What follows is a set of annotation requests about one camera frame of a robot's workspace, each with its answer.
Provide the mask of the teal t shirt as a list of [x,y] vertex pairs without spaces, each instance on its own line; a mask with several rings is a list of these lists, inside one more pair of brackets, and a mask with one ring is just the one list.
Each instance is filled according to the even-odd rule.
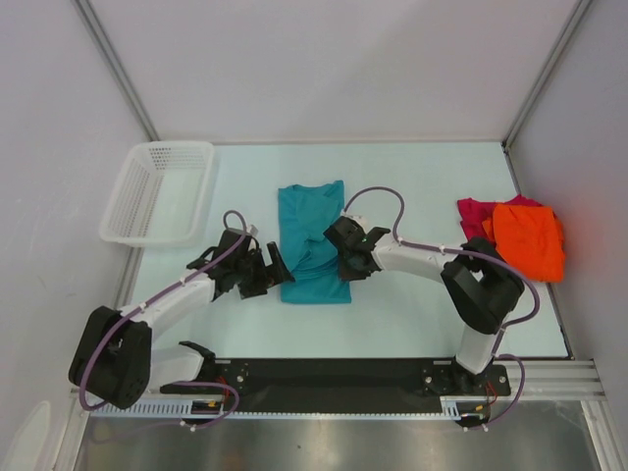
[[293,184],[278,190],[280,252],[293,280],[281,301],[296,305],[348,304],[350,285],[340,279],[338,250],[324,232],[344,208],[344,182]]

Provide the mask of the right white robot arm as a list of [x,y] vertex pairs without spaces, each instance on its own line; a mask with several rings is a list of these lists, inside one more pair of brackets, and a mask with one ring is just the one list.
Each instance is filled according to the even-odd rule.
[[365,230],[357,217],[347,216],[332,223],[324,236],[338,251],[344,281],[400,272],[443,284],[464,323],[453,383],[463,393],[476,393],[487,383],[497,334],[524,291],[523,281],[500,265],[491,246],[476,238],[462,246],[463,254],[414,248],[396,240],[389,229]]

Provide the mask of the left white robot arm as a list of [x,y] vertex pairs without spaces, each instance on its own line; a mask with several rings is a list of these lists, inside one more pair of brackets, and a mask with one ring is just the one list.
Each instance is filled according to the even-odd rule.
[[82,395],[95,395],[121,409],[134,405],[148,390],[212,390],[221,382],[213,351],[191,340],[157,349],[155,341],[232,289],[247,299],[293,280],[275,243],[262,248],[253,234],[226,229],[217,245],[186,265],[178,281],[148,300],[121,309],[93,310],[69,380]]

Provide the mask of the white plastic basket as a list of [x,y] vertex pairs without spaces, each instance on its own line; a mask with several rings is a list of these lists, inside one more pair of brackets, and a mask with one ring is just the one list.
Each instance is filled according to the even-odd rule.
[[206,141],[145,142],[119,172],[99,226],[102,240],[131,247],[185,247],[205,229],[218,160]]

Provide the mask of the magenta folded t shirt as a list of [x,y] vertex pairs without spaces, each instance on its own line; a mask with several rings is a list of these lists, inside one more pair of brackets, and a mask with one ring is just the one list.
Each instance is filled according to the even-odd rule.
[[[541,203],[517,195],[501,204],[524,207],[540,207]],[[463,198],[456,201],[456,207],[460,215],[460,227],[468,240],[473,237],[481,237],[491,243],[495,242],[495,235],[491,219],[495,208],[500,205],[494,201],[478,201],[473,198]]]

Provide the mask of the orange folded t shirt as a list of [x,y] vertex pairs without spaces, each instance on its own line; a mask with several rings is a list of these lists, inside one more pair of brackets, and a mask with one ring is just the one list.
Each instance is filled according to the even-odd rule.
[[500,203],[482,226],[501,258],[528,279],[563,280],[563,227],[550,207]]

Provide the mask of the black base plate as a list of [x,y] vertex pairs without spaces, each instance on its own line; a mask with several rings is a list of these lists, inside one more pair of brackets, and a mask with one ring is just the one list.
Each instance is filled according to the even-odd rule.
[[218,379],[239,393],[239,412],[258,413],[434,413],[445,396],[511,394],[504,366],[472,375],[439,358],[218,359],[197,380]]

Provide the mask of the aluminium frame rail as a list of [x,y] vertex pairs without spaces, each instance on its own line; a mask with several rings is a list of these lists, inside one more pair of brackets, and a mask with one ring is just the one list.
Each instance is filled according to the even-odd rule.
[[[105,402],[122,408],[135,403],[146,391],[161,391],[164,394],[207,393],[217,380],[199,382],[197,379],[201,370],[216,360],[205,358],[199,368],[191,370],[185,370],[180,361],[172,365],[159,363],[154,367],[143,361],[105,361],[94,366],[89,373],[87,390]],[[523,361],[514,356],[504,356],[492,364],[505,367],[511,393],[522,392],[538,397],[597,397],[603,394],[597,369],[591,362]]]

